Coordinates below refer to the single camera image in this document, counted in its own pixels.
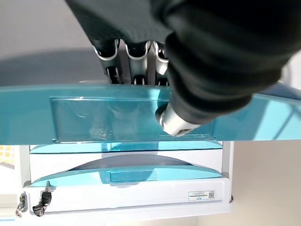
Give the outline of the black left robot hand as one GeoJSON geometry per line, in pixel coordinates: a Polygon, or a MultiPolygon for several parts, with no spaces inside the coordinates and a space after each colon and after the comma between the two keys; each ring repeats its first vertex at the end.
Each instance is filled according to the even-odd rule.
{"type": "Polygon", "coordinates": [[[157,119],[181,136],[245,107],[279,81],[301,49],[298,0],[69,0],[104,71],[121,81],[117,48],[125,43],[131,81],[144,84],[143,64],[157,49],[157,84],[172,97],[157,119]]]}

